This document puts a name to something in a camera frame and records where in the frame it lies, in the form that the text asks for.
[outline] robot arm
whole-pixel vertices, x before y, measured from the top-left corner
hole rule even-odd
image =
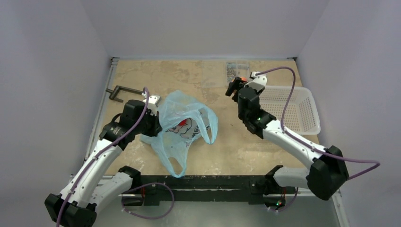
[[[97,213],[107,206],[112,199],[119,194],[137,186],[140,186],[140,172],[124,166],[108,183],[98,187],[110,164],[121,154],[127,145],[135,139],[138,134],[157,136],[162,130],[157,114],[159,96],[150,96],[148,107],[142,120],[137,127],[115,146],[111,146],[103,153],[104,148],[110,146],[120,136],[125,134],[139,119],[145,108],[145,100],[129,100],[122,113],[116,115],[110,123],[104,126],[95,149],[71,180],[71,182],[60,191],[58,195],[50,194],[45,200],[45,206],[56,222],[61,205],[66,201],[64,212],[61,217],[61,225],[65,227],[92,226]],[[74,191],[71,188],[78,182]]]
[[[306,167],[295,169],[277,166],[266,175],[267,181],[270,185],[278,187],[307,188],[318,198],[328,200],[348,180],[347,167],[344,161],[322,155],[313,149],[317,148],[341,157],[342,152],[335,146],[326,148],[303,138],[287,127],[282,128],[281,122],[275,116],[261,109],[259,95],[264,90],[267,79],[264,74],[255,76],[257,73],[251,74],[251,82],[235,78],[229,84],[226,96],[234,93],[233,100],[238,103],[238,117],[248,131],[282,147]],[[310,144],[312,149],[300,141]]]

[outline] light blue plastic bag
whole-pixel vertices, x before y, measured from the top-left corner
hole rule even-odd
[[[201,136],[208,144],[215,141],[218,131],[217,116],[205,104],[180,90],[170,93],[157,110],[163,130],[156,137],[141,135],[140,140],[152,145],[172,176],[182,177],[187,169],[188,149],[192,142]],[[175,158],[183,168],[180,174],[174,172],[169,157]]]

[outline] white plastic basket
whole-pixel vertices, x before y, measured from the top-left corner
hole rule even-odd
[[[291,87],[266,86],[260,95],[263,110],[281,119]],[[300,135],[320,133],[320,120],[312,93],[305,87],[295,87],[289,101],[284,125]]]

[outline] wooden table surface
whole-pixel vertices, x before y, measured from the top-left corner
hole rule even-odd
[[[301,87],[294,61],[243,61],[249,71],[263,71],[288,66],[296,72],[296,86]],[[179,89],[211,108],[218,117],[218,136],[209,145],[199,138],[189,148],[186,175],[264,175],[276,165],[303,167],[277,145],[252,135],[238,119],[237,103],[225,96],[227,61],[143,61],[120,60],[117,65],[116,85],[142,90],[147,86],[151,94],[165,98]],[[268,85],[290,86],[292,74],[278,70],[268,74]],[[142,100],[142,96],[120,92],[124,102]],[[124,103],[108,100],[102,126],[121,113]],[[305,136],[318,143],[317,136]],[[114,175],[122,166],[131,166],[143,175],[168,175],[152,147],[140,141],[139,136],[110,165],[107,175]],[[176,172],[181,170],[174,165]]]

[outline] white wall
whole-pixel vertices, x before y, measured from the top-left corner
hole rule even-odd
[[[328,0],[81,0],[111,56],[287,58]]]
[[[85,155],[109,67],[78,0],[0,0],[0,226],[44,206]]]
[[[320,142],[382,163],[342,187],[356,227],[400,226],[400,11],[399,0],[331,0],[297,61],[318,105]]]

